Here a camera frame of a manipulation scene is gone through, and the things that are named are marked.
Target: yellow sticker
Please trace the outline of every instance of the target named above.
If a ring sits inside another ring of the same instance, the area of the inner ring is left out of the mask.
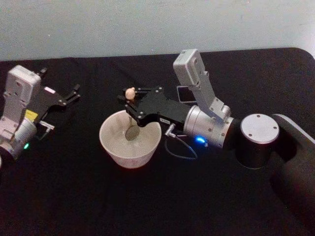
[[[25,117],[29,119],[30,121],[34,121],[37,116],[38,114],[35,112],[32,112],[31,110],[26,110],[25,112]]]

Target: blue led light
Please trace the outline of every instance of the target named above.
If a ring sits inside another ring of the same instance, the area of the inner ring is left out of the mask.
[[[196,140],[196,142],[201,143],[201,144],[204,144],[206,142],[206,140],[200,136],[196,137],[195,140]]]

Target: small round object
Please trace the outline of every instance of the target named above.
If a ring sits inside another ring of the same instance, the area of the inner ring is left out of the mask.
[[[269,144],[277,139],[279,126],[269,116],[252,114],[245,117],[241,123],[244,137],[256,144]]]
[[[136,96],[136,93],[135,93],[135,88],[134,87],[128,88],[126,90],[126,92],[125,92],[126,99],[133,100],[135,96]]]

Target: cable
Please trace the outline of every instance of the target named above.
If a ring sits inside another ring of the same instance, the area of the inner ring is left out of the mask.
[[[175,136],[175,139],[177,139],[178,141],[180,141],[182,144],[184,144],[192,153],[195,157],[188,157],[188,156],[181,156],[181,155],[176,155],[174,153],[172,153],[168,147],[167,147],[167,138],[165,139],[164,142],[164,146],[165,146],[165,150],[172,156],[181,158],[181,159],[185,159],[185,160],[190,160],[190,161],[195,161],[198,159],[198,155],[197,153],[191,148],[191,146],[189,146],[185,141],[181,140],[180,138],[178,138],[177,136]]]

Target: green led light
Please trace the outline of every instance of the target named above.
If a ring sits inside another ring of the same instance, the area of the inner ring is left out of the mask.
[[[28,149],[28,148],[29,148],[29,146],[30,146],[30,144],[29,144],[29,143],[25,144],[25,146],[24,146],[24,150],[25,150],[25,149]]]

